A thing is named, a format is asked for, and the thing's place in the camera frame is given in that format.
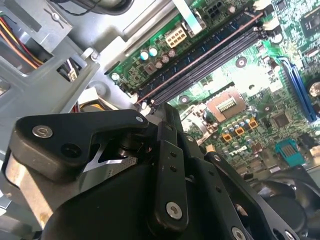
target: black plastic bracket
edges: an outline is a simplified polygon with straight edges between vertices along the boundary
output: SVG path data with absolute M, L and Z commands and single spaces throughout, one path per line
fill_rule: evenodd
M 27 116 L 16 122 L 9 148 L 22 165 L 52 181 L 69 182 L 90 161 L 95 139 L 102 137 L 108 142 L 129 132 L 138 133 L 148 125 L 144 116 L 131 109 Z M 52 136 L 36 136 L 37 126 L 47 127 Z
M 251 188 L 245 180 L 216 152 L 209 152 L 204 159 L 218 169 L 224 185 L 229 187 L 231 198 L 250 216 L 252 237 L 260 240 L 279 239 L 277 234 L 286 236 L 286 231 L 297 240 L 299 237 L 290 226 Z
M 188 226 L 188 203 L 183 151 L 177 147 L 177 130 L 164 121 L 158 125 L 154 205 L 149 227 L 156 235 L 182 233 Z

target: capacitor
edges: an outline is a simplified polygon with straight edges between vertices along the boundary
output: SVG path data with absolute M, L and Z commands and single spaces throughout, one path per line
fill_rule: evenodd
M 155 67 L 157 69 L 160 69 L 164 66 L 164 64 L 162 63 L 162 61 L 160 59 L 158 59 L 156 62 L 155 62 Z
M 240 128 L 239 124 L 238 124 L 236 121 L 234 121 L 234 122 L 232 123 L 232 125 L 233 125 L 233 127 L 234 127 L 235 129 Z
M 149 55 L 151 57 L 155 57 L 157 56 L 157 54 L 158 54 L 158 50 L 154 46 L 149 47 Z
M 222 148 L 222 152 L 223 152 L 223 154 L 226 155 L 226 156 L 229 155 L 229 150 L 228 150 L 228 148 L 226 148 L 226 147 L 223 147 L 223 148 Z
M 236 12 L 236 7 L 231 5 L 229 8 L 228 8 L 228 11 L 231 13 L 231 14 L 234 14 Z
M 242 119 L 246 124 L 250 123 L 250 118 L 248 116 L 244 116 L 244 117 L 242 117 Z
M 209 90 L 209 83 L 208 83 L 208 82 L 204 82 L 204 83 L 202 84 L 202 87 L 203 87 L 203 89 L 204 89 L 205 91 L 208 91 L 208 90 Z
M 252 144 L 252 145 L 251 145 L 251 150 L 252 150 L 252 153 L 253 153 L 253 154 L 257 154 L 257 153 L 258 153 L 258 149 L 257 149 L 257 147 L 256 147 L 255 144 Z
M 145 110 L 147 108 L 147 103 L 144 101 L 144 102 L 142 102 L 142 104 L 141 104 L 141 109 L 142 110 Z
M 120 79 L 120 76 L 119 76 L 118 73 L 114 72 L 114 73 L 111 74 L 111 79 L 112 79 L 113 81 L 117 81 L 117 80 Z
M 234 126 L 231 124 L 228 124 L 226 127 L 229 129 L 229 132 L 233 132 L 235 130 Z
M 236 149 L 236 150 L 240 149 L 240 145 L 239 145 L 239 143 L 238 143 L 237 141 L 233 142 L 231 145 L 232 145 L 232 147 L 234 147 L 234 149 Z
M 175 57 L 175 56 L 176 56 L 176 50 L 170 49 L 170 51 L 169 51 L 169 57 L 170 57 L 170 58 L 173 58 L 173 57 Z
M 258 142 L 255 146 L 256 146 L 258 152 L 262 152 L 263 151 L 263 148 L 262 148 L 262 145 L 261 145 L 260 142 Z
M 149 53 L 148 53 L 148 51 L 147 50 L 141 50 L 141 52 L 140 52 L 140 58 L 141 58 L 141 60 L 143 60 L 143 61 L 145 61 L 145 60 L 147 60 L 148 58 L 149 58 Z
M 229 133 L 229 130 L 228 130 L 228 128 L 226 128 L 225 126 L 222 128 L 222 132 L 224 133 L 224 134 L 228 134 Z
M 270 67 L 272 68 L 272 70 L 274 71 L 274 72 L 279 72 L 280 70 L 281 70 L 281 67 L 279 66 L 279 64 L 278 63 L 276 63 L 276 61 L 274 61 L 274 60 L 271 60 L 270 61 Z
M 170 58 L 169 58 L 169 56 L 168 56 L 167 53 L 163 53 L 163 54 L 161 55 L 161 57 L 162 57 L 161 61 L 162 61 L 164 64 L 168 63 L 169 60 L 170 60 Z
M 238 119 L 237 122 L 240 125 L 240 127 L 243 127 L 245 125 L 245 122 L 242 119 Z
M 252 139 L 250 136 L 245 136 L 244 140 L 246 141 L 247 144 L 251 145 L 253 143 Z

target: blue pcie slot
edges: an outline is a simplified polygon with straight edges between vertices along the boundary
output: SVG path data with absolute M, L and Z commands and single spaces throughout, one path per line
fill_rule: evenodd
M 301 107 L 306 119 L 311 123 L 316 121 L 317 120 L 316 112 L 312 106 L 312 103 L 308 96 L 304 82 L 300 77 L 297 66 L 294 64 L 291 64 L 286 57 L 281 56 L 281 57 L 278 57 L 278 59 L 282 61 L 283 65 L 287 69 L 290 81 L 293 85 L 293 88 L 301 104 Z

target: green circuit board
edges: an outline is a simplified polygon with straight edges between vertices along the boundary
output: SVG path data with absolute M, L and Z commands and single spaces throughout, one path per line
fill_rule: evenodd
M 194 37 L 188 37 L 174 48 L 171 48 L 166 42 L 166 35 L 169 34 L 173 29 L 182 25 L 183 17 L 178 14 L 173 18 L 168 24 L 166 24 L 160 31 L 158 31 L 153 37 L 151 37 L 147 42 L 145 42 L 141 47 L 139 47 L 131 56 L 129 56 L 125 61 L 117 65 L 112 71 L 110 71 L 109 76 L 112 80 L 113 74 L 117 74 L 118 79 L 114 80 L 115 84 L 121 86 L 123 90 L 127 93 L 134 93 L 139 89 L 141 85 L 146 83 L 152 73 L 146 71 L 146 66 L 152 65 L 154 71 L 159 71 L 154 66 L 156 62 L 161 58 L 163 54 L 168 54 L 170 50 L 174 50 L 175 56 L 170 57 L 168 63 L 163 64 L 163 68 L 166 64 L 179 57 L 184 53 L 193 43 L 197 42 L 203 36 L 205 36 L 211 29 L 223 24 L 225 21 L 232 17 L 232 13 L 229 11 L 229 7 L 232 6 L 233 10 L 236 11 L 244 4 L 250 2 L 250 0 L 195 0 L 190 6 L 193 11 L 198 11 L 198 13 L 203 16 L 203 20 L 206 24 L 206 28 L 202 30 L 199 34 Z M 219 6 L 219 14 L 216 17 L 209 17 L 208 10 L 214 6 Z M 149 57 L 147 60 L 142 60 L 140 57 L 141 51 L 148 51 L 150 47 L 156 47 L 157 56 Z
M 276 0 L 272 4 L 275 11 L 264 21 L 278 18 L 283 36 L 280 43 L 272 39 L 258 42 L 169 102 L 181 114 L 186 113 L 184 111 L 191 106 L 205 105 L 204 112 L 207 118 L 218 127 L 201 145 L 212 145 L 221 154 L 223 148 L 227 149 L 228 153 L 232 154 L 224 156 L 242 174 L 256 171 L 256 163 L 262 163 L 267 155 L 281 162 L 281 158 L 275 152 L 275 145 L 282 140 L 292 139 L 298 142 L 299 136 L 308 133 L 319 142 L 320 123 L 318 120 L 310 123 L 305 118 L 285 68 L 277 57 L 286 56 L 297 66 L 305 86 L 320 77 L 320 54 L 310 54 L 319 47 L 320 31 L 310 32 L 303 29 L 304 19 L 319 12 L 320 1 Z M 277 71 L 270 66 L 270 61 L 267 63 L 268 58 L 273 59 L 278 65 Z M 245 66 L 237 66 L 240 59 L 245 59 Z M 246 109 L 218 122 L 209 110 L 208 103 L 220 89 L 230 83 L 234 83 L 243 97 Z M 310 95 L 308 97 L 313 104 L 318 104 L 318 99 Z M 223 137 L 223 127 L 232 125 L 243 116 L 255 119 L 257 127 L 243 127 L 244 133 L 230 133 L 231 140 L 226 141 Z M 184 120 L 183 126 L 196 140 L 204 135 L 199 127 L 188 119 Z M 259 144 L 262 152 L 254 153 L 256 149 L 253 149 L 252 143 L 248 143 L 248 138 L 254 146 Z M 240 148 L 246 146 L 246 149 L 235 151 L 234 143 Z M 261 164 L 258 170 L 265 167 Z

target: chip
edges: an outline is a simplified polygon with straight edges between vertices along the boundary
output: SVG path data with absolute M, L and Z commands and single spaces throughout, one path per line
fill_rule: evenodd
M 283 0 L 283 1 L 280 1 L 278 2 L 277 4 L 277 7 L 278 7 L 278 10 L 281 11 L 282 9 L 284 9 L 286 7 L 286 2 Z
M 285 113 L 280 113 L 274 116 L 273 120 L 278 128 L 284 127 L 285 125 L 289 124 L 289 120 Z
M 300 20 L 303 34 L 309 38 L 320 32 L 320 6 L 307 13 Z

